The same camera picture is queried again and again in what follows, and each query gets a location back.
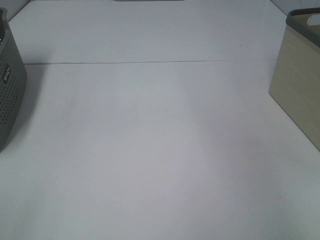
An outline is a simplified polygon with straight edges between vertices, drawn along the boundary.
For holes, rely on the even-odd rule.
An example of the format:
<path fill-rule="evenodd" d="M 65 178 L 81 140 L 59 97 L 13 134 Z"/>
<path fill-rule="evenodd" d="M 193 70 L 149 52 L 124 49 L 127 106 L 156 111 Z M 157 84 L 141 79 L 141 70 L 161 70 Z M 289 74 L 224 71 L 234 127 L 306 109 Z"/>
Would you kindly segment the beige basket with grey rim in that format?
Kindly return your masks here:
<path fill-rule="evenodd" d="M 320 9 L 288 13 L 269 94 L 318 149 L 320 147 Z"/>

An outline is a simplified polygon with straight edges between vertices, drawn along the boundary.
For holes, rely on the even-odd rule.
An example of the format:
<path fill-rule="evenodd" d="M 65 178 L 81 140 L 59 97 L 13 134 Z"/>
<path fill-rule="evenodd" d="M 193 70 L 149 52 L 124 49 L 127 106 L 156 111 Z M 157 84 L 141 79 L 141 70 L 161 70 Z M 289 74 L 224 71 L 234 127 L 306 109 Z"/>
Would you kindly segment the grey perforated plastic basket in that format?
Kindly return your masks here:
<path fill-rule="evenodd" d="M 24 97 L 27 72 L 7 20 L 0 9 L 0 148 L 3 149 L 15 124 Z"/>

